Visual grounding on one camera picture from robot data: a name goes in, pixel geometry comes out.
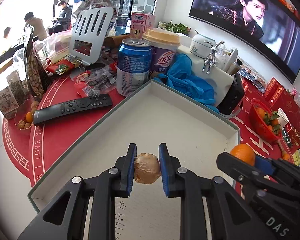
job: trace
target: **white floor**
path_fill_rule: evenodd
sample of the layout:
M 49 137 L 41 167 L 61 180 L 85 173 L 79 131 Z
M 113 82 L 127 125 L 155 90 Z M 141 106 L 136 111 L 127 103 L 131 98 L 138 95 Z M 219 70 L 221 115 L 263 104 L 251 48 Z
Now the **white floor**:
M 30 180 L 12 164 L 4 149 L 2 119 L 0 112 L 0 228 L 9 240 L 16 240 L 36 212 L 27 198 Z

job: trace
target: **television screen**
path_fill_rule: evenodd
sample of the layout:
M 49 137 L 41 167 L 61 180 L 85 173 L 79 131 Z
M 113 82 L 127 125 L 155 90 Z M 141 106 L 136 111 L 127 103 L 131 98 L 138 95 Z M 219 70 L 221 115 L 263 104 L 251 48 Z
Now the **television screen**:
M 189 16 L 239 37 L 295 80 L 300 69 L 300 21 L 278 0 L 193 0 Z

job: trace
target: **white tray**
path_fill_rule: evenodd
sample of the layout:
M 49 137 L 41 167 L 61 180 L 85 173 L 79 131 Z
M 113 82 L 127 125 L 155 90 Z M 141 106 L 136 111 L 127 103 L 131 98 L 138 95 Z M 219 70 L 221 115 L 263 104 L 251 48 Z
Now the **white tray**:
M 212 110 L 163 84 L 150 81 L 96 122 L 47 170 L 28 197 L 37 210 L 74 176 L 90 178 L 113 167 L 129 143 L 138 154 L 158 156 L 160 143 L 198 176 L 223 176 L 217 155 L 239 143 L 239 128 Z M 116 229 L 119 240 L 179 239 L 180 200 L 165 197 L 161 177 L 151 185 L 133 183 Z

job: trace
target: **remote control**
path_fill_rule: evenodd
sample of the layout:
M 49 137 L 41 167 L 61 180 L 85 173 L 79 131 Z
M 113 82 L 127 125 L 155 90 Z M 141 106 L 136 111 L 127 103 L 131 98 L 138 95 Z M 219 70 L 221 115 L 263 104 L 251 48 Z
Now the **remote control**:
M 39 126 L 51 119 L 104 106 L 112 106 L 112 100 L 108 94 L 74 99 L 35 111 L 33 123 Z

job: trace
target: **television frame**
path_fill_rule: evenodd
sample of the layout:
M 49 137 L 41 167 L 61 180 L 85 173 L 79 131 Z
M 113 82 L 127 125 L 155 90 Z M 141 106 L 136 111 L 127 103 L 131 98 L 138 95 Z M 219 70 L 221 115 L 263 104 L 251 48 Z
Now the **television frame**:
M 300 27 L 300 20 L 287 7 L 285 7 L 282 3 L 280 3 L 279 0 L 269 0 L 269 1 L 272 2 L 274 5 L 278 6 L 298 25 L 298 27 Z M 288 65 L 270 48 L 268 48 L 264 43 L 252 37 L 249 33 L 242 31 L 242 29 L 238 26 L 232 25 L 219 17 L 208 14 L 207 12 L 193 8 L 193 3 L 194 0 L 192 1 L 190 13 L 189 13 L 190 18 L 194 18 L 196 20 L 213 25 L 223 31 L 232 34 L 236 38 L 240 39 L 241 41 L 245 42 L 249 46 L 253 47 L 256 51 L 258 51 L 265 58 L 267 58 L 272 64 L 274 64 L 280 70 L 280 72 L 291 82 L 291 84 L 293 84 L 300 69 L 298 70 L 298 73 L 295 74 L 288 67 Z

